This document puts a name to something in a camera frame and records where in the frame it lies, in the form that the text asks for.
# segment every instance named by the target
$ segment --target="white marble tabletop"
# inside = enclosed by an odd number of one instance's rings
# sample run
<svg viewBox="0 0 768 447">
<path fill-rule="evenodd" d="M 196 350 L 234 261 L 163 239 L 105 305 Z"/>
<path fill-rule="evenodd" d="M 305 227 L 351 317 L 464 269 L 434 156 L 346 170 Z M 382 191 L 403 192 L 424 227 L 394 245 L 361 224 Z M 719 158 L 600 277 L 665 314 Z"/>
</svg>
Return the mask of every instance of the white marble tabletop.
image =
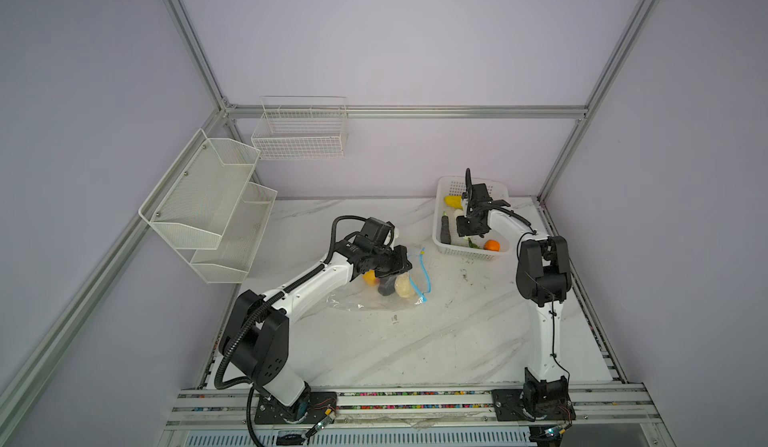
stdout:
<svg viewBox="0 0 768 447">
<path fill-rule="evenodd" d="M 428 301 L 398 311 L 328 307 L 291 327 L 288 362 L 313 387 L 521 383 L 531 356 L 526 302 L 514 284 L 514 252 L 492 261 L 441 254 L 432 241 L 435 199 L 278 200 L 242 290 L 261 293 L 293 279 L 328 250 L 340 215 L 391 221 L 398 243 L 425 249 Z M 509 200 L 545 232 L 529 197 Z M 359 229 L 339 224 L 339 238 Z M 571 293 L 562 318 L 561 363 L 572 382 L 609 382 L 608 367 Z M 216 354 L 213 371 L 220 360 Z M 226 379 L 240 374 L 230 365 Z M 213 375 L 209 375 L 213 388 Z"/>
</svg>

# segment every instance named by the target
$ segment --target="white wall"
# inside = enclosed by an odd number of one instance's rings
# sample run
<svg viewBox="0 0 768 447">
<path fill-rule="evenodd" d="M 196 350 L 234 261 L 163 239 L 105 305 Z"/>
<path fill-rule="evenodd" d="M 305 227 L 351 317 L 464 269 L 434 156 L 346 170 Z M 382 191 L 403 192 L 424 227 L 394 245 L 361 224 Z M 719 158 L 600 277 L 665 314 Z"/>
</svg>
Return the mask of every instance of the white wall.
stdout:
<svg viewBox="0 0 768 447">
<path fill-rule="evenodd" d="M 184 0 L 221 87 L 350 104 L 584 104 L 638 0 Z"/>
<path fill-rule="evenodd" d="M 661 0 L 548 203 L 678 447 L 763 445 L 768 0 Z"/>
<path fill-rule="evenodd" d="M 250 139 L 257 120 L 240 119 Z M 351 119 L 343 160 L 260 160 L 280 197 L 434 196 L 441 176 L 498 180 L 534 195 L 557 159 L 569 119 Z"/>
<path fill-rule="evenodd" d="M 0 0 L 0 12 L 4 389 L 213 105 L 161 0 Z M 104 445 L 92 429 L 120 432 L 134 415 L 153 418 L 151 430 L 136 421 L 146 442 L 133 445 L 156 442 L 169 395 L 189 386 L 186 363 L 200 365 L 213 332 L 197 337 L 228 293 L 203 289 L 166 250 L 140 252 L 131 268 L 144 273 L 114 288 L 24 427 L 37 433 L 22 431 L 14 445 L 43 445 L 30 435 Z M 173 333 L 168 353 L 149 344 L 157 341 L 150 330 L 159 339 Z M 93 359 L 104 368 L 95 372 Z M 154 383 L 138 385 L 142 371 Z M 157 398 L 164 404 L 149 405 Z M 124 405 L 112 410 L 116 399 Z M 94 409 L 110 422 L 88 423 Z"/>
</svg>

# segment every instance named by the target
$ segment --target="white wire basket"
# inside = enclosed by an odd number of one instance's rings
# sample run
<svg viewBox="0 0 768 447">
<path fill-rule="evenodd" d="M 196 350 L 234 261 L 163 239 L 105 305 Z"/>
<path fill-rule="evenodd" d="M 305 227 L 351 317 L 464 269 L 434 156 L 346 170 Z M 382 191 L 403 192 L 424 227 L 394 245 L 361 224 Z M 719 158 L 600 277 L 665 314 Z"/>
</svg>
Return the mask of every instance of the white wire basket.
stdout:
<svg viewBox="0 0 768 447">
<path fill-rule="evenodd" d="M 205 282 L 240 283 L 254 262 L 277 192 L 250 181 L 258 149 L 208 138 L 202 130 L 190 143 L 195 141 L 200 146 L 165 197 L 155 200 L 160 182 L 139 215 Z"/>
<path fill-rule="evenodd" d="M 488 195 L 492 196 L 494 200 L 508 200 L 509 192 L 507 187 L 501 182 L 494 182 L 493 180 L 473 179 L 472 183 L 485 183 L 488 188 Z M 506 255 L 510 249 L 509 242 L 504 237 L 495 231 L 490 231 L 485 234 L 485 237 L 472 236 L 470 239 L 480 249 L 473 249 L 469 246 L 469 241 L 459 237 L 456 232 L 456 218 L 454 212 L 456 209 L 446 204 L 446 197 L 449 195 L 462 195 L 467 191 L 466 182 L 463 176 L 444 176 L 440 177 L 437 183 L 437 199 L 435 202 L 435 219 L 432 222 L 432 241 L 437 245 L 437 248 L 442 253 L 450 253 L 453 255 L 461 255 L 464 257 L 471 257 L 473 259 L 481 260 L 494 260 L 498 257 Z M 442 220 L 442 213 L 445 212 L 448 215 L 448 229 L 451 232 L 451 243 L 440 242 L 440 227 Z M 487 241 L 497 241 L 500 249 L 498 252 L 494 250 L 482 249 L 483 244 Z"/>
<path fill-rule="evenodd" d="M 343 96 L 263 96 L 251 142 L 264 160 L 344 158 L 348 135 Z"/>
</svg>

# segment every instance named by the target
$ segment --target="plastic bag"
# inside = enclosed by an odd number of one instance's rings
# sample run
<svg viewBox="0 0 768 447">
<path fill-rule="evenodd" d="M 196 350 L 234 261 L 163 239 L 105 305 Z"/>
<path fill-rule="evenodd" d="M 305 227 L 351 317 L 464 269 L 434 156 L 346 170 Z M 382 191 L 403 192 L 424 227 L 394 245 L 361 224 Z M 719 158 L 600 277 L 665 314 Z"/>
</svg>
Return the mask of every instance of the plastic bag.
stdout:
<svg viewBox="0 0 768 447">
<path fill-rule="evenodd" d="M 428 301 L 432 281 L 424 267 L 424 250 L 407 247 L 408 261 L 413 268 L 398 276 L 377 279 L 370 286 L 362 275 L 345 286 L 334 290 L 327 298 L 326 305 L 332 309 L 356 310 L 402 310 L 421 305 Z"/>
</svg>

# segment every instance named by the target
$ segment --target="white plastic basket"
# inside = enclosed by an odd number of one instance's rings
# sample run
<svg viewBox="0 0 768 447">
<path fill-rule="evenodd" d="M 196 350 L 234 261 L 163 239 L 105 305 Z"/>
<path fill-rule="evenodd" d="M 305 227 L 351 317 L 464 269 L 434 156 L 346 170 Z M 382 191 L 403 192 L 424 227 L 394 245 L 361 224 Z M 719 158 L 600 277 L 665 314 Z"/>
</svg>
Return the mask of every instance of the white plastic basket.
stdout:
<svg viewBox="0 0 768 447">
<path fill-rule="evenodd" d="M 139 215 L 206 283 L 241 283 L 254 262 L 277 192 L 250 182 L 258 149 L 208 138 L 202 130 L 193 142 L 200 146 L 168 193 L 157 201 L 160 182 Z"/>
<path fill-rule="evenodd" d="M 347 115 L 343 96 L 263 96 L 264 114 L 251 142 L 264 160 L 344 158 Z"/>
<path fill-rule="evenodd" d="M 507 200 L 509 198 L 507 187 L 503 183 L 483 179 L 473 179 L 472 183 L 485 183 L 485 186 L 488 188 L 488 194 L 493 197 L 494 200 Z M 469 246 L 469 241 L 458 236 L 458 233 L 456 232 L 456 218 L 453 215 L 456 209 L 448 206 L 445 199 L 449 195 L 462 195 L 466 190 L 466 182 L 462 176 L 444 176 L 440 178 L 437 183 L 435 219 L 432 223 L 432 241 L 442 253 L 451 253 L 453 255 L 471 257 L 473 259 L 494 260 L 497 257 L 506 255 L 510 250 L 509 242 L 495 231 L 486 233 L 483 238 L 476 236 L 471 237 L 472 241 L 479 245 L 481 249 L 472 249 Z M 448 227 L 451 231 L 451 244 L 442 243 L 439 240 L 443 212 L 448 215 Z M 500 250 L 495 252 L 494 250 L 482 249 L 483 244 L 487 241 L 497 241 L 501 247 Z"/>
</svg>

